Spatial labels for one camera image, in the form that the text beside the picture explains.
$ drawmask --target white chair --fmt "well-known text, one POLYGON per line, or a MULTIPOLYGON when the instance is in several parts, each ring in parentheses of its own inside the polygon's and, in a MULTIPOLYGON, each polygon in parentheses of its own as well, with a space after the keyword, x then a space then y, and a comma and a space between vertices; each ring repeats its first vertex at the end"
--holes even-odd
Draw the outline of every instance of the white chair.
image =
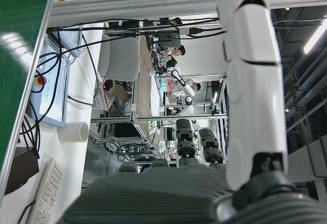
MULTIPOLYGON (((103 34, 102 40, 109 39, 103 34)), ((137 79, 140 47, 133 37, 101 43, 98 72, 102 77, 132 82, 137 79)))

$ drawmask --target person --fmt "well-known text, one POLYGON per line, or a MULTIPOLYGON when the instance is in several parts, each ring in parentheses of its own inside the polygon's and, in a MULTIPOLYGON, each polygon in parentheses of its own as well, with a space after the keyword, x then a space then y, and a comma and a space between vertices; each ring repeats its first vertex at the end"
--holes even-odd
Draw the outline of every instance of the person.
POLYGON ((160 51, 159 59, 160 63, 166 63, 172 59, 172 56, 183 56, 185 54, 185 47, 181 45, 180 47, 167 47, 160 51))
POLYGON ((183 24, 181 19, 179 17, 175 17, 171 20, 169 20, 168 17, 162 17, 162 18, 159 18, 160 19, 160 24, 159 25, 176 25, 176 24, 183 24))
MULTIPOLYGON (((194 90, 201 89, 201 85, 199 83, 193 82, 193 80, 191 79, 184 79, 184 81, 188 83, 194 90)), ((172 94, 180 93, 181 95, 187 95, 182 85, 177 80, 172 81, 171 93, 172 94)))
POLYGON ((170 23, 175 25, 175 24, 183 24, 181 19, 179 17, 175 17, 174 19, 170 20, 170 23))

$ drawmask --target robotic arm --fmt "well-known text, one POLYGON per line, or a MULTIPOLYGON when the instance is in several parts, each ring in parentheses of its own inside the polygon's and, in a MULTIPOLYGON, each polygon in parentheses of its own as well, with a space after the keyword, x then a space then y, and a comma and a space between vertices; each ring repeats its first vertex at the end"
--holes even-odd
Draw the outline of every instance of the robotic arm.
POLYGON ((181 116, 192 115, 193 111, 194 111, 194 107, 192 106, 193 97, 195 96, 195 92, 194 92, 193 88, 191 87, 191 85, 189 85, 188 83, 186 83, 183 80, 183 78, 179 75, 179 72, 177 70, 175 70, 175 69, 172 70, 171 76, 173 78, 175 78, 181 84, 181 86, 185 89, 185 91, 189 94, 185 98, 186 107, 178 115, 181 115, 181 116))

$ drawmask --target man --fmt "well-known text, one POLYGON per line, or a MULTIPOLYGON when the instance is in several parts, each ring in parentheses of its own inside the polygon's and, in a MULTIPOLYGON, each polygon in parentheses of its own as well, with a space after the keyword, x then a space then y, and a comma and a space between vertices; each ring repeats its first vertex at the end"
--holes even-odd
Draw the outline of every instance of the man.
POLYGON ((185 47, 184 45, 181 45, 180 47, 167 47, 160 51, 160 63, 166 63, 170 59, 172 59, 172 56, 183 56, 185 54, 185 47))
MULTIPOLYGON (((199 83, 193 82, 191 79, 184 79, 186 83, 188 83, 194 90, 199 90, 201 89, 201 85, 199 83)), ((177 81, 173 80, 172 81, 172 94, 179 93, 180 95, 188 95, 187 92, 183 89, 182 85, 177 81)))

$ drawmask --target white cup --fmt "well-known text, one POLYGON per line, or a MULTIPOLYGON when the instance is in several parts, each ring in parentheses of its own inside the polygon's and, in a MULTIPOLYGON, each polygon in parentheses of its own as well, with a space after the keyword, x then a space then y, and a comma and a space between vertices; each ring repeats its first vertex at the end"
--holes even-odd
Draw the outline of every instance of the white cup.
POLYGON ((85 122, 66 123, 58 131, 61 142, 84 142, 88 139, 88 126, 85 122))

